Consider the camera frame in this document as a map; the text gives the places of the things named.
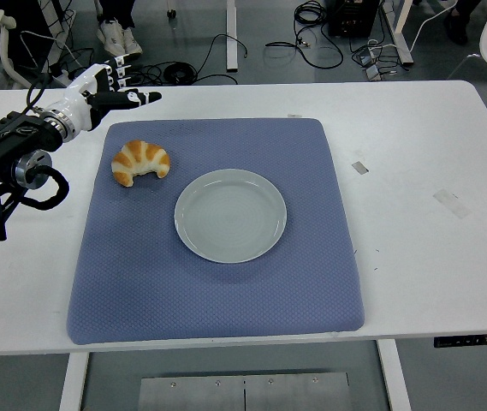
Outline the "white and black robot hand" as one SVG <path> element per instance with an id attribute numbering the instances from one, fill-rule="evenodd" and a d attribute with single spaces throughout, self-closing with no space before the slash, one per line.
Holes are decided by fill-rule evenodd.
<path id="1" fill-rule="evenodd" d="M 40 117 L 55 126 L 62 140 L 68 142 L 82 131 L 95 129 L 112 110 L 131 110 L 160 100 L 160 92 L 128 87 L 127 71 L 132 60 L 130 55 L 122 55 L 93 64 Z"/>

